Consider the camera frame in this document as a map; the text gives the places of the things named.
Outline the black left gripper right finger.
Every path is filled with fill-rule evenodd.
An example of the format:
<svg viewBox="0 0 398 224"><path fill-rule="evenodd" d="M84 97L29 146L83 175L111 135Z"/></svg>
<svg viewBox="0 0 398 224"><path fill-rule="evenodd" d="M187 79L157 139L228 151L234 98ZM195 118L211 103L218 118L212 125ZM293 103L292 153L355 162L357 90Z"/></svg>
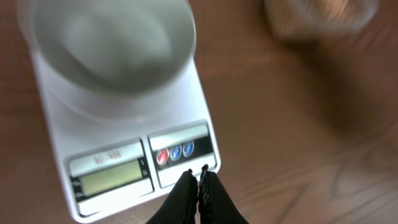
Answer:
<svg viewBox="0 0 398 224"><path fill-rule="evenodd" d="M208 164L201 168L198 202L201 224L248 224Z"/></svg>

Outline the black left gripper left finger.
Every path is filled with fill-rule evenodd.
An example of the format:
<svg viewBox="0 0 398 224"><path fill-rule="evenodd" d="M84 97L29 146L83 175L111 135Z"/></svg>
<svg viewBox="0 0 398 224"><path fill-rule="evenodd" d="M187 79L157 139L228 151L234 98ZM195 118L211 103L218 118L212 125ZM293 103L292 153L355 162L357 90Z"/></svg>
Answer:
<svg viewBox="0 0 398 224"><path fill-rule="evenodd" d="M182 173L172 191L147 224L195 224L198 182L189 169Z"/></svg>

